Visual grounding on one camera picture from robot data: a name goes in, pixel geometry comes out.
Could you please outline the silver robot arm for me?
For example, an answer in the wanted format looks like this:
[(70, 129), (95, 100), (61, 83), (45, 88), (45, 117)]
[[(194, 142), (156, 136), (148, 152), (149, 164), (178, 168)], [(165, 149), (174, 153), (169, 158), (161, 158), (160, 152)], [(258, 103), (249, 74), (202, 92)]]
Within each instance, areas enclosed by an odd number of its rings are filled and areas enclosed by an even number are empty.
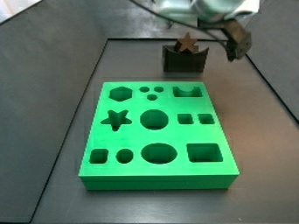
[(202, 29), (218, 29), (228, 38), (228, 60), (240, 60), (252, 45), (250, 33), (240, 24), (258, 11), (260, 0), (153, 0), (153, 11), (166, 18), (186, 22), (198, 20)]

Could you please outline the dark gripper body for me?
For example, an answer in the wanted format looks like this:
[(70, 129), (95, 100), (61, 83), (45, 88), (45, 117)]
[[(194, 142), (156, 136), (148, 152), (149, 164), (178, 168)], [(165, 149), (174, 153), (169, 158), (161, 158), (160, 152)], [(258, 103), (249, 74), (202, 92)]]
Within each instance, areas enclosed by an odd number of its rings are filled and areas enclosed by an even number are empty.
[(236, 19), (224, 20), (212, 24), (200, 22), (200, 28), (221, 30), (228, 38), (226, 44), (224, 45), (228, 61), (240, 60), (245, 56), (252, 46), (250, 33), (242, 28)]

